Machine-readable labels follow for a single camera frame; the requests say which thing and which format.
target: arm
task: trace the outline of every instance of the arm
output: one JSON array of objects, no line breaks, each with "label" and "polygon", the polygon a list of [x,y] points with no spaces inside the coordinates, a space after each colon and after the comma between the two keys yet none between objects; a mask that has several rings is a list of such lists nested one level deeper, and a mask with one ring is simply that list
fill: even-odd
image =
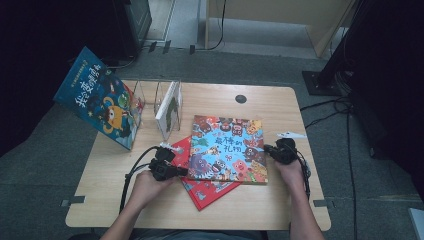
[{"label": "arm", "polygon": [[128,239],[141,210],[176,179],[159,182],[150,171],[139,173],[127,204],[101,239]]},{"label": "arm", "polygon": [[292,204],[290,239],[324,239],[305,193],[300,163],[294,161],[289,165],[283,165],[276,161],[275,165],[290,191]]}]

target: white book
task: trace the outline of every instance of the white book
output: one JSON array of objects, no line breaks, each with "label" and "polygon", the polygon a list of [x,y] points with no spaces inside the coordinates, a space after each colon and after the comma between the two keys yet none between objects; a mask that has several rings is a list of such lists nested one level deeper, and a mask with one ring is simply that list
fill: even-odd
[{"label": "white book", "polygon": [[167,141],[175,124],[179,124],[179,113],[181,107],[180,82],[173,81],[160,104],[156,113],[156,122],[162,133],[163,140]]}]

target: standing book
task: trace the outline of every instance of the standing book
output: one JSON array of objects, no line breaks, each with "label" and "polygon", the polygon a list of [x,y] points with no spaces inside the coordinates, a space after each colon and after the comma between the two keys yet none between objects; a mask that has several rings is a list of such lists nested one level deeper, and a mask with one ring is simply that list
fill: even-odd
[{"label": "standing book", "polygon": [[155,116],[164,141],[168,140],[175,124],[179,128],[181,106],[181,84],[179,81],[172,81]]},{"label": "standing book", "polygon": [[87,47],[54,100],[125,148],[132,148],[144,103]]},{"label": "standing book", "polygon": [[[173,148],[179,150],[174,151],[175,158],[172,164],[177,167],[188,168],[190,149],[191,149],[191,136],[174,143]],[[212,180],[192,180],[187,177],[182,177],[181,182],[187,190],[190,198],[193,200],[196,208],[201,211],[211,203],[215,202],[241,183],[239,182],[220,182]]]},{"label": "standing book", "polygon": [[267,183],[262,121],[194,116],[189,177]]}]

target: person's left hand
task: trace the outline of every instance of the person's left hand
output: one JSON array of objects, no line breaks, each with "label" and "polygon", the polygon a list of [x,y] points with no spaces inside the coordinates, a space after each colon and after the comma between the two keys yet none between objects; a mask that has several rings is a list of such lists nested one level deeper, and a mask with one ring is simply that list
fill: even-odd
[{"label": "person's left hand", "polygon": [[155,199],[160,192],[174,183],[177,179],[178,177],[174,177],[165,181],[156,181],[152,172],[144,170],[137,174],[127,205],[133,205],[141,211],[141,209]]}]

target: blue book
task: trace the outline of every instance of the blue book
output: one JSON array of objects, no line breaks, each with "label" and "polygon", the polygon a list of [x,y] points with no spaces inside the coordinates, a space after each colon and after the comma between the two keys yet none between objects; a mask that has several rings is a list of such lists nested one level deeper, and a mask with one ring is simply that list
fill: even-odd
[{"label": "blue book", "polygon": [[75,60],[54,101],[131,150],[144,103],[87,47]]}]

